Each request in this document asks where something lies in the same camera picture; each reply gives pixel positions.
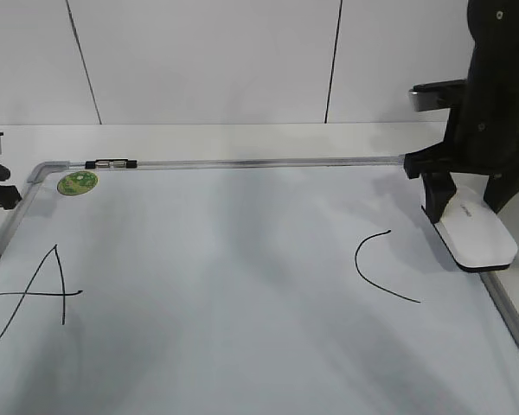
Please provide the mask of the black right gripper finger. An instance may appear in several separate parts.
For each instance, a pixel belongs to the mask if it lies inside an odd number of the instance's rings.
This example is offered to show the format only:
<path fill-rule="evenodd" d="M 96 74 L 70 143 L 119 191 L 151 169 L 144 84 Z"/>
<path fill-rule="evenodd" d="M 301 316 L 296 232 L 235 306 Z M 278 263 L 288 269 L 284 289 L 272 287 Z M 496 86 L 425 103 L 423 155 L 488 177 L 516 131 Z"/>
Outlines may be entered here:
<path fill-rule="evenodd" d="M 519 166 L 496 176 L 490 176 L 484 191 L 484 201 L 494 213 L 499 213 L 519 193 Z"/>
<path fill-rule="evenodd" d="M 424 212 L 429 221 L 438 223 L 457 187 L 449 172 L 422 173 L 421 179 L 425 191 Z"/>

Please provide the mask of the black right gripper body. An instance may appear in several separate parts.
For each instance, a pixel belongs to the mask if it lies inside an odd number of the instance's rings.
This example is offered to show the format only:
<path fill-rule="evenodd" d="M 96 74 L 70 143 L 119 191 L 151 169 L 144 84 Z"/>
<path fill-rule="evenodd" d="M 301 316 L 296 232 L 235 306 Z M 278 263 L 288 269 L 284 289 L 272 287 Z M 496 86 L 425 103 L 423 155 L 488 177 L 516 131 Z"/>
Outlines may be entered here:
<path fill-rule="evenodd" d="M 492 174 L 519 162 L 519 1 L 470 1 L 474 41 L 465 94 L 447 108 L 442 142 L 409 153 L 409 178 L 428 172 Z"/>

